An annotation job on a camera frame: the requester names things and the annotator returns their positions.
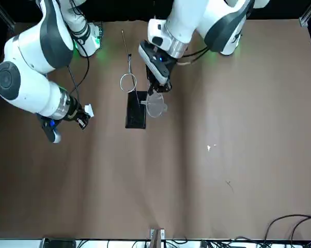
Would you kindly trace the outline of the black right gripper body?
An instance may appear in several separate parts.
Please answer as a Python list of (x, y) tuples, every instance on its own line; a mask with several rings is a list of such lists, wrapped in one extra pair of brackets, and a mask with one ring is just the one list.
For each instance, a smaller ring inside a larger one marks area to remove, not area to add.
[(76, 113), (79, 106), (81, 106), (77, 99), (73, 96), (69, 96), (69, 100), (66, 101), (69, 106), (67, 114), (65, 115), (66, 121), (76, 121)]

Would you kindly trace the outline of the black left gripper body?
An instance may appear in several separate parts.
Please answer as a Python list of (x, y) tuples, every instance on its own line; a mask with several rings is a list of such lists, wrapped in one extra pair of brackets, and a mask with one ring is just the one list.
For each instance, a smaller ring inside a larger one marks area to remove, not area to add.
[(149, 60), (146, 61), (148, 80), (151, 82), (158, 81), (159, 84), (165, 84), (170, 79), (170, 74), (177, 60), (166, 53), (153, 53), (148, 55), (148, 57)]

